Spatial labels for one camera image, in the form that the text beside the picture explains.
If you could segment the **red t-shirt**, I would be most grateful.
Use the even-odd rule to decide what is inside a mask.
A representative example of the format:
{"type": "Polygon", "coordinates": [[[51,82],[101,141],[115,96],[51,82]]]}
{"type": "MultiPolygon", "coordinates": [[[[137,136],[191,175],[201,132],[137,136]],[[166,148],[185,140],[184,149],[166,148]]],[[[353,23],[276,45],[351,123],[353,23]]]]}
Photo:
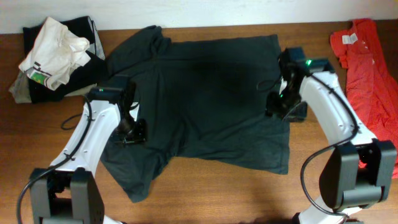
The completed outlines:
{"type": "Polygon", "coordinates": [[[346,97],[360,120],[381,141],[397,146],[397,82],[387,70],[376,23],[356,19],[332,33],[330,45],[347,70],[346,97]]]}

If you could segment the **white printed t-shirt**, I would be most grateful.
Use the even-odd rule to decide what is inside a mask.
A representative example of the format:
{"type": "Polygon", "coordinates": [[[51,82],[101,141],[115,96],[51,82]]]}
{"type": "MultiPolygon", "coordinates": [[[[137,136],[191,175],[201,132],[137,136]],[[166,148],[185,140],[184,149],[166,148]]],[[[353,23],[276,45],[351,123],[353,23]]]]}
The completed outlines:
{"type": "Polygon", "coordinates": [[[19,64],[31,80],[55,91],[66,85],[75,69],[86,65],[90,60],[87,50],[90,42],[78,37],[59,21],[46,18],[32,50],[19,64]]]}

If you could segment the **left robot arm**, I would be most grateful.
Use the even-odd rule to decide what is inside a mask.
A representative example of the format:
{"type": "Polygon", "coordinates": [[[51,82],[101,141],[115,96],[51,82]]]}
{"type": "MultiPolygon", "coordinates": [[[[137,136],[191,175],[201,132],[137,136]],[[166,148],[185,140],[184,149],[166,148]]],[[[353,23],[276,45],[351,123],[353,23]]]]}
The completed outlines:
{"type": "Polygon", "coordinates": [[[124,144],[142,138],[134,101],[136,83],[118,74],[92,88],[84,97],[81,118],[67,145],[46,169],[32,171],[16,205],[22,223],[22,200],[30,194],[34,223],[114,223],[95,181],[100,157],[112,134],[124,144]]]}

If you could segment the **dark green t-shirt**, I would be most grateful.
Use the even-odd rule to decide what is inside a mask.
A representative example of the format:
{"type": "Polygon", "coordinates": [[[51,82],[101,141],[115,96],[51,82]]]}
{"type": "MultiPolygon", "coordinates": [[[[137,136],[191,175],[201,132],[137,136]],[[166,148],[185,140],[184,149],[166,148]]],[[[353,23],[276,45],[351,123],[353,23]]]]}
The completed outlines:
{"type": "Polygon", "coordinates": [[[286,174],[286,121],[265,114],[264,82],[276,89],[276,35],[172,42],[159,26],[140,30],[107,58],[109,73],[137,85],[147,139],[123,146],[111,137],[101,161],[132,202],[149,195],[151,182],[175,157],[216,160],[286,174]]]}

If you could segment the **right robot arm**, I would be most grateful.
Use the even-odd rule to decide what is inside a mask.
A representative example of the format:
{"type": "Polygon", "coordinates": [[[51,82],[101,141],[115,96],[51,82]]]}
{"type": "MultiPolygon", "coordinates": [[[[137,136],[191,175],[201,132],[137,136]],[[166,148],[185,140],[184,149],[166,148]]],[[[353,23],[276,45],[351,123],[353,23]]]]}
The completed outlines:
{"type": "Polygon", "coordinates": [[[328,140],[327,147],[302,165],[300,184],[311,206],[296,213],[292,223],[353,223],[352,214],[388,198],[396,147],[390,140],[379,140],[360,120],[327,59],[306,58],[302,48],[296,47],[285,49],[278,64],[281,87],[269,94],[266,113],[287,119],[306,103],[328,140]],[[331,155],[319,177],[320,196],[312,199],[305,170],[311,160],[327,151],[331,155]]]}

